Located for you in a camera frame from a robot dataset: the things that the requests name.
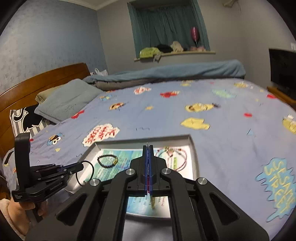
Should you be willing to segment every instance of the elmo print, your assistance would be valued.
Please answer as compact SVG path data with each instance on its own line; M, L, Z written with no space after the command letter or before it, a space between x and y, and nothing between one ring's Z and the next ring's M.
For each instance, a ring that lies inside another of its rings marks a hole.
M160 93L160 96L163 98L170 98L171 96L176 96L178 94L179 94L179 91L172 91L172 92Z
M84 113L84 110L81 110L81 111L77 112L77 113L76 113L75 115L73 115L71 118L72 118L72 119L77 119L78 116L79 116L80 114L82 114L82 113Z

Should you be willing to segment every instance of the sleeve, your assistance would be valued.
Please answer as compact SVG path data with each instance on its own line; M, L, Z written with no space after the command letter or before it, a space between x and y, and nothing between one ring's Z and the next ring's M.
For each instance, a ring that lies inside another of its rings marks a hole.
M7 199L1 199L0 200L0 210L3 214L3 216L6 218L6 221L9 223L9 225L12 227L12 229L16 232L16 234L22 239L22 240L25 240L25 236L22 235L18 230L17 228L14 226L14 224L12 223L10 217L9 217L9 214L8 214L8 210L7 210L7 207L8 207L8 204L9 204L9 200Z

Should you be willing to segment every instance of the pillowcase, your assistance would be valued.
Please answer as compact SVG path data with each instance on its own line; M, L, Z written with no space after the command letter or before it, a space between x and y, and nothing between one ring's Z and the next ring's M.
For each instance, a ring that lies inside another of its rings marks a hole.
M47 98L48 96L51 95L52 92L54 92L55 90L57 90L57 89L60 88L61 86L62 86L62 85L59 85L59 86L52 87L52 88L50 88L50 89L47 89L47 90L41 91L40 93L37 94L35 100L36 100L39 104L43 103L43 102L46 100L46 98Z
M83 80L71 80L47 97L35 113L58 124L75 115L101 93L102 90Z
M50 125L50 122L42 116L34 113L38 104L25 107L19 110L10 110L10 121L13 134L16 137L19 133L30 133L30 138L39 131Z

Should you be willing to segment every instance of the teal curtain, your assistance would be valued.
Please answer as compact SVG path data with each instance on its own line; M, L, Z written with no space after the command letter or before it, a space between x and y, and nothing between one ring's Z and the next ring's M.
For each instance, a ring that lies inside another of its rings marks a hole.
M205 22L203 20L202 12L200 11L200 7L198 5L197 0L191 0L190 5L194 12L194 17L197 23L197 28L200 32L200 42L205 47L206 50L210 51L209 39L207 37L207 28L205 27Z
M210 50L205 23L196 0L189 5L138 10L128 3L136 56L145 47L171 45L178 41L182 47L195 46L190 30L196 26L200 32L199 46Z

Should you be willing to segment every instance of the blue wall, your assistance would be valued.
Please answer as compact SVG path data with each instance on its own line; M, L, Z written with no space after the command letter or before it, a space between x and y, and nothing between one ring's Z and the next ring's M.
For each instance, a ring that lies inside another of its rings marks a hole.
M0 94L43 72L84 62L107 68L96 11L58 0L27 0L0 36Z

